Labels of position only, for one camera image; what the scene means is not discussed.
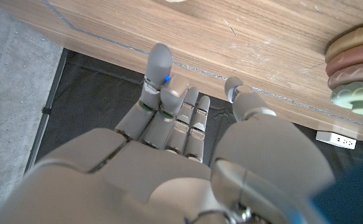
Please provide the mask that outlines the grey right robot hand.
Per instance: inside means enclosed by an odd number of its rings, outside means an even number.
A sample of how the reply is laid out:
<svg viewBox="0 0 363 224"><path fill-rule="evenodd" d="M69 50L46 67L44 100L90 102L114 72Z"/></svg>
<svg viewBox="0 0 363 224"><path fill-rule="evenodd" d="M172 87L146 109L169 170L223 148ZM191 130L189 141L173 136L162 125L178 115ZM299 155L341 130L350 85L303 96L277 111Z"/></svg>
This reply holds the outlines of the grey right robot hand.
<svg viewBox="0 0 363 224"><path fill-rule="evenodd" d="M310 197L334 181L321 151L236 78L236 122L203 163L210 100L149 53L142 94L115 129L53 150L0 206L0 223L323 223Z"/></svg>

